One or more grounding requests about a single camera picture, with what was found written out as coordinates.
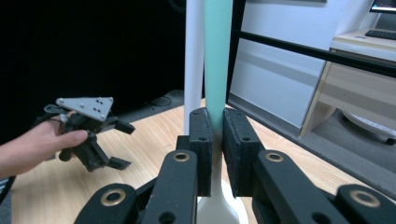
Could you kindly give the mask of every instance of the white pole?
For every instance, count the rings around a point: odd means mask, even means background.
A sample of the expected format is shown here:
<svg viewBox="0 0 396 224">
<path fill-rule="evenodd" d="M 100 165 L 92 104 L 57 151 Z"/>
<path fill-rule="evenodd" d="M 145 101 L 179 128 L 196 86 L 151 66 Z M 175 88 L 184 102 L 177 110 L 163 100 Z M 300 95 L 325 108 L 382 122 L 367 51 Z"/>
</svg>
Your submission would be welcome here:
<svg viewBox="0 0 396 224">
<path fill-rule="evenodd" d="M 189 135 L 190 112 L 201 107 L 204 79 L 204 3 L 187 0 L 184 71 L 184 134 Z"/>
</svg>

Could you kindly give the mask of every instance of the desk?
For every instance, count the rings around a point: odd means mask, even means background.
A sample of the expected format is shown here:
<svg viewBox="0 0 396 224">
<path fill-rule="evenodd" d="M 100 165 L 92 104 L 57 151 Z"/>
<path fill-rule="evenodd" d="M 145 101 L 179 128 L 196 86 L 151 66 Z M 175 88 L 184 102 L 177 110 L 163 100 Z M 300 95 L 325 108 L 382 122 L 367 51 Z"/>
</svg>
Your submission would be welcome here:
<svg viewBox="0 0 396 224">
<path fill-rule="evenodd" d="M 396 41 L 365 36 L 368 30 L 337 36 L 331 51 L 396 64 Z M 336 108 L 396 130 L 396 78 L 326 62 L 300 136 Z"/>
<path fill-rule="evenodd" d="M 183 135 L 183 106 L 132 124 L 131 135 L 116 130 L 97 134 L 98 143 L 108 157 L 115 156 L 132 164 L 119 171 L 109 167 L 89 173 L 79 160 L 45 161 L 29 173 L 17 176 L 12 188 L 12 223 L 73 223 L 91 196 L 112 183 L 125 183 L 135 189 L 159 173 L 164 156 L 176 148 L 177 136 Z M 357 179 L 294 145 L 289 140 L 249 119 L 267 149 L 287 153 L 319 187 L 332 194 L 340 185 Z M 228 182 L 225 162 L 222 177 Z M 249 223 L 257 223 L 251 199 L 242 198 Z"/>
</svg>

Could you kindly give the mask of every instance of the hand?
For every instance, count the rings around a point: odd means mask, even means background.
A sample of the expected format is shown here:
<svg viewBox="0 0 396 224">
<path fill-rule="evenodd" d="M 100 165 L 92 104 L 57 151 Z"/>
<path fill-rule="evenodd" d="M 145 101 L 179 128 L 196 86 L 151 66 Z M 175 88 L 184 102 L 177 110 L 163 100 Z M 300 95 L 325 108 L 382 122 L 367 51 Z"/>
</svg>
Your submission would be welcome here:
<svg viewBox="0 0 396 224">
<path fill-rule="evenodd" d="M 62 134 L 59 120 L 44 121 L 0 146 L 0 178 L 25 173 L 54 153 L 80 145 L 87 137 L 84 130 Z"/>
</svg>

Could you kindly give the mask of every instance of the bolt hole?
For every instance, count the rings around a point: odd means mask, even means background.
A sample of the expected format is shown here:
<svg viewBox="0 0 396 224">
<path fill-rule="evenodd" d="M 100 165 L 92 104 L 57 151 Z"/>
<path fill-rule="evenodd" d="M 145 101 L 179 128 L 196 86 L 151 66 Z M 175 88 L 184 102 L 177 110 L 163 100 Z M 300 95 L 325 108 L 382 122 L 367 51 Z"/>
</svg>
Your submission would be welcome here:
<svg viewBox="0 0 396 224">
<path fill-rule="evenodd" d="M 177 153 L 173 158 L 175 161 L 187 161 L 190 159 L 190 156 L 187 153 Z"/>
<path fill-rule="evenodd" d="M 270 152 L 265 155 L 269 161 L 283 161 L 283 157 L 275 152 Z"/>
<path fill-rule="evenodd" d="M 171 212 L 164 212 L 160 215 L 159 221 L 161 224 L 172 224 L 175 223 L 176 217 Z"/>
<path fill-rule="evenodd" d="M 104 206 L 114 206 L 121 203 L 125 196 L 123 189 L 110 189 L 102 195 L 101 203 Z"/>
<path fill-rule="evenodd" d="M 120 198 L 120 194 L 117 192 L 110 193 L 107 195 L 106 199 L 110 202 L 116 201 L 117 199 Z"/>
<path fill-rule="evenodd" d="M 365 205 L 367 207 L 379 207 L 381 202 L 371 193 L 363 190 L 352 190 L 350 197 L 357 203 Z"/>
</svg>

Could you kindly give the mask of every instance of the black bar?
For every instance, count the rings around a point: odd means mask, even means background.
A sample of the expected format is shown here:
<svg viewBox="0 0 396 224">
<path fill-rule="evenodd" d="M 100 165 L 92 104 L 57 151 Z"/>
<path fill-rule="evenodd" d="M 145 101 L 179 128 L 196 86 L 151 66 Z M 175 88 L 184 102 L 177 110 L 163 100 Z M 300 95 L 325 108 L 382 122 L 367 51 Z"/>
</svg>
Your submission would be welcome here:
<svg viewBox="0 0 396 224">
<path fill-rule="evenodd" d="M 224 109 L 222 141 L 233 196 L 251 197 L 255 180 L 253 162 L 265 148 L 242 112 Z"/>
<path fill-rule="evenodd" d="M 198 196 L 210 197 L 212 175 L 212 131 L 205 107 L 190 112 L 190 135 L 178 136 L 176 149 L 187 149 L 198 157 Z"/>
<path fill-rule="evenodd" d="M 254 35 L 243 31 L 232 30 L 232 35 L 240 38 L 265 44 L 279 49 L 285 49 L 314 58 L 322 59 L 332 63 L 340 63 L 349 67 L 358 68 L 368 72 L 377 73 L 387 77 L 396 77 L 396 65 L 390 63 L 379 63 L 357 57 L 345 56 L 323 49 L 315 49 L 304 45 L 294 44 L 262 35 Z"/>
<path fill-rule="evenodd" d="M 197 161 L 189 150 L 175 150 L 165 156 L 142 224 L 196 222 Z"/>
<path fill-rule="evenodd" d="M 261 151 L 254 170 L 281 223 L 348 223 L 285 153 Z"/>
</svg>

